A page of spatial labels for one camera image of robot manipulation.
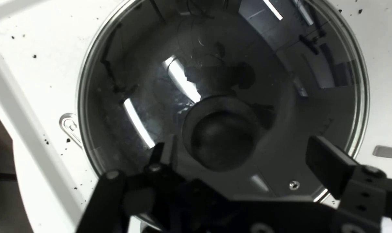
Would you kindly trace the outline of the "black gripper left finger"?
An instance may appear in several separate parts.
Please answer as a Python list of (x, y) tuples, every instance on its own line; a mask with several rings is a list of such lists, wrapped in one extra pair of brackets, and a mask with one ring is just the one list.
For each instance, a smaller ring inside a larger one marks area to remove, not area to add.
[(162, 167), (172, 167), (177, 154), (177, 135), (169, 134), (164, 141), (157, 142), (152, 148), (150, 160), (146, 165), (147, 170), (160, 170)]

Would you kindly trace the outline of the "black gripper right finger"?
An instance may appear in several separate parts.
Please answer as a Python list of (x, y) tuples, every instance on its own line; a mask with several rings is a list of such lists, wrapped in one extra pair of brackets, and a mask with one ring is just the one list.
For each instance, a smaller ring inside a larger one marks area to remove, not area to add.
[(358, 163), (343, 148), (322, 135), (312, 135), (308, 141), (307, 164), (334, 198), (357, 198), (353, 174)]

